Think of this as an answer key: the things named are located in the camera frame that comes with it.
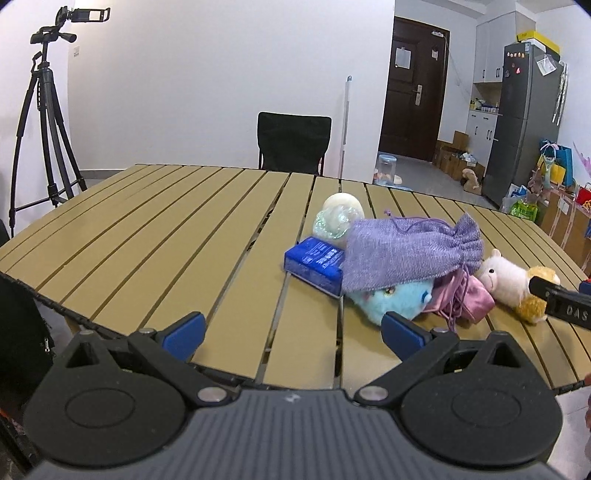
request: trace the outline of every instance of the white plush toy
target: white plush toy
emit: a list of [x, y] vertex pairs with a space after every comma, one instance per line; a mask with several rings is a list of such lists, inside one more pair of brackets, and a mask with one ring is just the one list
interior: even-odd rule
[[328, 197], [316, 215], [312, 233], [316, 238], [339, 248], [347, 244], [347, 230], [355, 220], [365, 218], [359, 200], [349, 193], [335, 193]]
[[511, 307], [526, 322], [537, 323], [546, 320], [546, 302], [530, 293], [531, 277], [541, 277], [560, 285], [556, 272], [547, 267], [532, 267], [524, 270], [506, 258], [496, 248], [484, 260], [476, 277], [491, 296]]

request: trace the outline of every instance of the dark brown door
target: dark brown door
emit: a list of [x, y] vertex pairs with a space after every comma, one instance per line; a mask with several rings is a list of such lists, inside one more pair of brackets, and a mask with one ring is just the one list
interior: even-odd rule
[[447, 75], [446, 38], [447, 30], [395, 17], [380, 151], [432, 160]]

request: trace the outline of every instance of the blue plush toy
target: blue plush toy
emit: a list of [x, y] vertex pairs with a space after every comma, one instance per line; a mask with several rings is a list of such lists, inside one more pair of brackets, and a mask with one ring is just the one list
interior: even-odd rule
[[380, 326], [386, 312], [396, 312], [408, 320], [421, 313], [431, 301], [433, 279], [404, 283], [375, 291], [353, 291], [347, 294], [363, 310], [370, 322]]

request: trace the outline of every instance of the yellow plush toy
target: yellow plush toy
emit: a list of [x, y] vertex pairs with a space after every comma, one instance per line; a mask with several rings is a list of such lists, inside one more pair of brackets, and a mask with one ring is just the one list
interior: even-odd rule
[[538, 323], [548, 317], [544, 313], [546, 302], [530, 293], [530, 279], [541, 277], [560, 285], [558, 275], [551, 268], [524, 270], [503, 258], [497, 249], [484, 260], [476, 276], [495, 300], [513, 308], [520, 318], [529, 323]]

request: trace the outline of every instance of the purple drawstring bag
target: purple drawstring bag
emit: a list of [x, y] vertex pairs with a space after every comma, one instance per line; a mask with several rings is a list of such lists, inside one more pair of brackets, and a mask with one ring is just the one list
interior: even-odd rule
[[455, 226], [439, 219], [391, 217], [357, 220], [349, 228], [343, 290], [368, 291], [444, 277], [482, 262], [476, 222], [465, 213]]
[[458, 318], [478, 323], [494, 306], [495, 300], [480, 280], [461, 268], [435, 281], [431, 301], [423, 312], [435, 312], [445, 318], [447, 327], [455, 332]]

